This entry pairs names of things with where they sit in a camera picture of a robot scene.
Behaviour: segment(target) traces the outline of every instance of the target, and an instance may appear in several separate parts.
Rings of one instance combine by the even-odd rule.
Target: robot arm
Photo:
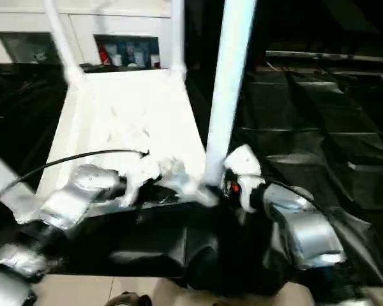
[[[116,171],[87,164],[78,167],[62,189],[50,194],[35,218],[21,226],[17,240],[0,249],[0,306],[32,305],[32,284],[61,257],[59,250],[91,210],[96,197],[120,185]]]
[[[93,164],[79,166],[68,183],[52,192],[29,222],[23,222],[17,240],[0,249],[0,306],[32,305],[32,285],[61,258],[60,251],[81,222],[86,217],[134,209],[139,189],[147,180],[173,190],[179,198],[177,203],[217,203],[216,196],[187,175],[184,168],[161,178],[161,173],[145,174],[143,167],[150,167],[150,163],[141,159],[140,175],[132,173],[126,177]],[[149,207],[155,206],[159,203],[149,203]]]

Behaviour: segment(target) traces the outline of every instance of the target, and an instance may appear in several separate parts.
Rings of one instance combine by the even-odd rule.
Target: black plastic sheet
[[[206,140],[208,117],[199,109],[210,107],[213,79],[192,71],[187,84]],[[359,284],[383,285],[383,79],[247,74],[230,150],[244,143],[251,146],[267,177],[313,194],[353,266],[346,276]],[[275,226],[268,226],[271,238],[257,271],[274,272],[281,285],[297,279],[298,272],[290,268],[289,254],[281,246],[283,233]]]
[[[15,126],[8,125],[10,121],[2,125],[15,141],[0,138],[1,157],[13,156],[12,144],[25,142],[25,147],[31,147],[29,143],[37,139],[36,133],[21,136],[17,126],[40,126],[43,131],[40,124],[59,116],[66,88],[61,70],[43,83],[41,76],[46,74],[41,73],[24,91],[18,90],[25,75],[8,76],[18,80],[13,80],[16,85],[0,78],[0,101],[9,101],[11,109],[19,110],[15,106],[27,102],[33,109],[36,103],[54,102],[54,107],[47,106],[47,112],[37,117],[34,112],[27,115],[42,120],[17,119],[11,121]],[[212,73],[188,73],[188,94],[204,144],[213,84]],[[267,177],[313,194],[353,263],[345,276],[358,283],[382,284],[383,79],[329,73],[247,74],[230,150],[244,143],[252,147]],[[45,161],[48,152],[38,152]],[[18,171],[20,161],[8,163]],[[1,206],[0,246],[16,230],[11,214]],[[179,284],[221,294],[272,295],[287,281],[318,283],[316,271],[292,267],[282,236],[264,212],[243,216],[227,202],[212,209],[189,203],[105,215],[85,220],[55,272],[170,277]],[[319,272],[329,278],[330,272]]]

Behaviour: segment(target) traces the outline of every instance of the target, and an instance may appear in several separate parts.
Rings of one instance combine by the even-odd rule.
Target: black fabric
[[[186,84],[206,141],[213,79],[191,71]],[[350,258],[353,272],[347,271],[348,277],[383,284],[383,79],[249,73],[230,151],[244,143],[265,176],[313,194]],[[268,226],[268,235],[276,240],[268,241],[262,269],[278,274],[283,284],[296,277],[289,255],[278,245],[282,234],[274,227]]]

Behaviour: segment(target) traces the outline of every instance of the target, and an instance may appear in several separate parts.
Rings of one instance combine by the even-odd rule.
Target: wire
[[[47,164],[43,164],[42,166],[39,166],[39,167],[31,170],[30,172],[27,172],[25,175],[19,177],[17,180],[14,180],[10,184],[8,184],[6,187],[4,187],[2,190],[0,190],[0,197],[4,193],[9,191],[11,188],[16,186],[18,183],[22,182],[25,179],[28,179],[30,176],[36,174],[37,172],[40,172],[40,171],[44,170],[45,168],[48,168],[48,167],[51,167],[51,166],[55,166],[56,164],[65,163],[66,161],[72,161],[74,159],[78,159],[78,158],[82,158],[82,157],[87,157],[87,156],[92,156],[92,155],[100,155],[100,154],[120,153],[120,152],[139,153],[139,154],[142,155],[142,157],[144,157],[144,156],[149,154],[149,153],[143,153],[143,152],[136,151],[136,150],[111,149],[111,150],[99,150],[99,151],[86,152],[86,153],[81,153],[81,154],[77,154],[77,155],[73,155],[73,156],[57,159],[56,161],[51,161],[51,162],[49,162]]]

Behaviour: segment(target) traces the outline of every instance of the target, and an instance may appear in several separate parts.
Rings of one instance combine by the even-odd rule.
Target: white metal frame
[[[161,105],[145,104],[145,107],[152,107],[151,113],[153,115],[148,119],[154,124],[151,131],[155,133],[156,139],[154,143],[150,143],[154,154],[159,156],[170,153],[170,151],[178,151],[177,157],[183,159],[186,171],[194,172],[197,178],[199,174],[202,175],[204,149],[183,82],[185,73],[183,62],[183,0],[173,0],[172,4],[172,21],[177,23],[174,24],[171,32],[172,69],[169,71],[136,71],[95,75],[86,75],[77,65],[53,1],[44,0],[44,3],[46,14],[53,29],[54,42],[64,64],[65,76],[69,84],[49,160],[76,154],[79,153],[78,151],[100,149],[97,147],[99,143],[91,142],[91,140],[110,136],[105,133],[102,134],[106,131],[107,123],[105,120],[110,120],[110,117],[105,116],[107,111],[105,111],[103,103],[99,102],[103,97],[96,97],[96,95],[99,94],[99,89],[103,91],[105,86],[110,86],[113,83],[113,86],[110,86],[109,91],[107,91],[109,96],[105,99],[114,99],[119,89],[116,87],[119,87],[119,84],[126,84],[128,99],[135,99],[136,94],[138,94],[137,88],[135,92],[129,91],[129,89],[133,89],[133,85],[139,87],[144,101],[160,96]],[[226,0],[225,3],[205,171],[206,182],[215,186],[220,183],[223,161],[229,146],[255,4],[256,0]],[[146,80],[149,80],[149,84],[154,86],[150,89],[151,92],[142,88],[142,84]],[[71,164],[60,164],[58,167],[46,169],[40,182],[38,194],[46,195],[54,188],[65,184],[72,166]],[[6,176],[6,183],[9,178],[16,177],[2,162],[0,162],[0,173]],[[21,185],[21,190],[15,189],[12,194],[14,197],[8,198],[7,205],[15,207],[17,203],[14,202],[17,197],[26,195],[30,196],[31,192]]]

